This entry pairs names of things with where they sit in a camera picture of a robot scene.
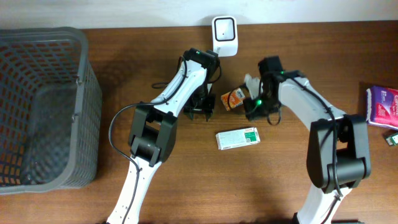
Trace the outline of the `orange small box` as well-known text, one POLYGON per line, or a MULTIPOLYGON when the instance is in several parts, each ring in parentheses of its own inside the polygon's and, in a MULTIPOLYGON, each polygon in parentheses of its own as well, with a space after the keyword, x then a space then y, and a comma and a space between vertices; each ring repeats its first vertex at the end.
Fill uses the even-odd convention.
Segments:
POLYGON ((243 100, 245 99, 245 95, 242 89, 237 88, 231 92, 225 93, 221 96, 221 102, 227 111, 230 109, 236 108, 243 104, 243 100))

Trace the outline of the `white green medicine box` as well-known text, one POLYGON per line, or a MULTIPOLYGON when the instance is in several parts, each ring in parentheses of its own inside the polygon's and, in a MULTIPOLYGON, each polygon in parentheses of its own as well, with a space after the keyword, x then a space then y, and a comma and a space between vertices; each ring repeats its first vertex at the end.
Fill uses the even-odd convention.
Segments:
POLYGON ((257 128, 243 128, 232 131, 225 131, 216 134, 216 141, 219 150, 233 149, 259 144, 261 139, 257 128))

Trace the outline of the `purple sanitary pad pack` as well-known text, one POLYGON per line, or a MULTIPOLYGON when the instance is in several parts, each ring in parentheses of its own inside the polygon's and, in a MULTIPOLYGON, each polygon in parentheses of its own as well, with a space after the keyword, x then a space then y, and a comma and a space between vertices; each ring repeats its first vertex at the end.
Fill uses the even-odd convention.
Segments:
POLYGON ((381 86, 366 90, 366 122, 397 130, 397 90, 381 86))

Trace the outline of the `green gum pack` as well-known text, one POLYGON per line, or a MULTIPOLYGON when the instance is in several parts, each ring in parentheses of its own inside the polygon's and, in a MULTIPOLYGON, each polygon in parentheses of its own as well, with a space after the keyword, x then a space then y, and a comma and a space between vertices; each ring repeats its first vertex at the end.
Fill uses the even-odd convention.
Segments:
POLYGON ((385 137, 386 142, 389 146, 398 145, 398 133, 389 134, 385 137))

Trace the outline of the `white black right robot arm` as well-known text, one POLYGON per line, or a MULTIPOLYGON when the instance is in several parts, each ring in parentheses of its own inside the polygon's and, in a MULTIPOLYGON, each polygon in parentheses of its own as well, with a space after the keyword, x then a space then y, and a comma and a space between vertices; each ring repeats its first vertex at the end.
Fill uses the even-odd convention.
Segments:
POLYGON ((243 101, 246 118, 269 118, 285 106, 309 130, 306 166, 312 184, 292 223, 331 223, 342 200, 371 174, 366 119, 334 107, 301 71, 284 70, 278 56, 257 66, 256 96, 243 101))

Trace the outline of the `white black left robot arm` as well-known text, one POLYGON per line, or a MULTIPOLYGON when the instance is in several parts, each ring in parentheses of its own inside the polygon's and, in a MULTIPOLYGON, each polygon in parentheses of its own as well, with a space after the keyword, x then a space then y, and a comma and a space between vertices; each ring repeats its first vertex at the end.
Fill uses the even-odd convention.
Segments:
POLYGON ((163 92, 150 102, 127 105, 117 114, 132 108, 129 133, 128 173, 115 208, 106 222, 138 223, 142 203, 157 169, 169 158, 177 135, 178 116, 193 119, 202 114, 210 119, 216 96, 212 76, 221 70, 216 52, 191 48, 178 60, 177 71, 163 92))

